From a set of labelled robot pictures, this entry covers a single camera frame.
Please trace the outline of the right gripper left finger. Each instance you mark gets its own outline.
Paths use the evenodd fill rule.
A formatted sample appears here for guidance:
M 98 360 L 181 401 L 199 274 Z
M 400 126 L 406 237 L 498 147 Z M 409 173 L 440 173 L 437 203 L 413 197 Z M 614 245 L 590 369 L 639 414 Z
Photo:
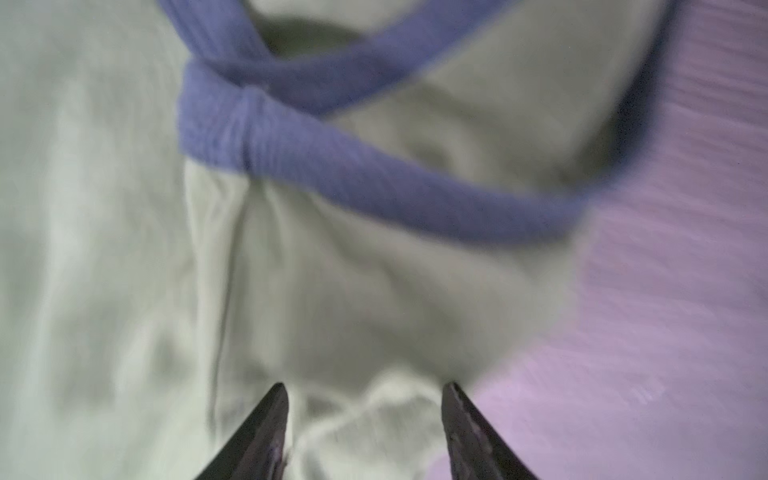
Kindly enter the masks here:
M 276 383 L 196 480 L 282 479 L 288 412 L 287 389 Z

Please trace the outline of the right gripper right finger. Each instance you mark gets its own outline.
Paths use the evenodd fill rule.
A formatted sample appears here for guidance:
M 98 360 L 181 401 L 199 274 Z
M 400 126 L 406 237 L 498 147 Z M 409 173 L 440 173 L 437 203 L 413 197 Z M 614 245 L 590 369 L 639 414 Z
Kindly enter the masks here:
M 455 382 L 443 387 L 441 419 L 453 480 L 538 480 Z

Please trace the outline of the green tank top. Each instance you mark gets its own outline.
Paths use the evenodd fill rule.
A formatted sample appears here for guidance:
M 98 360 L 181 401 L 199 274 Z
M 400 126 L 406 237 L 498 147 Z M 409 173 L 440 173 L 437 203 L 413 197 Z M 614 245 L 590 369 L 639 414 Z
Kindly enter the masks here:
M 572 304 L 671 1 L 5 1 L 1 475 L 419 479 Z

